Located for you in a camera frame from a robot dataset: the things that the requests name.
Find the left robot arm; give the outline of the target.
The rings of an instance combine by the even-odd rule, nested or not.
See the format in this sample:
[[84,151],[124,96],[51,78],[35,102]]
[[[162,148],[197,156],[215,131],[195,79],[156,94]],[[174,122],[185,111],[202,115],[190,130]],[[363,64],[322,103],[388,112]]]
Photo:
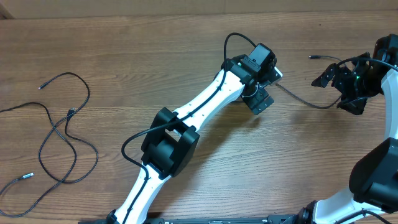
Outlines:
[[241,98],[258,115],[273,104],[264,87],[281,77],[275,65],[273,51],[257,44],[249,55],[225,60],[212,83],[186,105],[174,111],[162,108],[143,132],[136,183],[125,202],[107,216],[107,223],[144,223],[163,185],[189,163],[201,128],[226,105]]

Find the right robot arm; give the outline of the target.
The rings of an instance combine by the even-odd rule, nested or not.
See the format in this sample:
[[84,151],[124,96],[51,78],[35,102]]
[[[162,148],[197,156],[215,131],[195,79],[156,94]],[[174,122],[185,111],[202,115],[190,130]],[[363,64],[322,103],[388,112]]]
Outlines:
[[312,82],[323,88],[328,84],[341,93],[337,107],[354,115],[363,114],[368,99],[383,95],[384,140],[355,164],[347,188],[311,202],[285,223],[354,223],[367,216],[385,223],[382,214],[397,211],[397,35],[378,39],[373,54],[329,65]]

